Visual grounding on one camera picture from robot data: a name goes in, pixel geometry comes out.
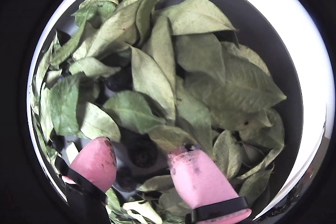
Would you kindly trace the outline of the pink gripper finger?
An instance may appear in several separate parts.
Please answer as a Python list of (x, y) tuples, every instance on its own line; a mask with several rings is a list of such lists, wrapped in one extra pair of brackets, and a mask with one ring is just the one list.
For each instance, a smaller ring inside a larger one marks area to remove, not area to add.
[(182, 145), (167, 155), (173, 184), (191, 208), (186, 223), (239, 223), (251, 215), (214, 161), (196, 145)]
[(117, 175), (117, 160), (108, 137), (91, 140), (68, 165), (61, 157), (55, 160), (65, 184), (69, 204), (89, 202), (105, 207), (106, 192), (112, 187)]

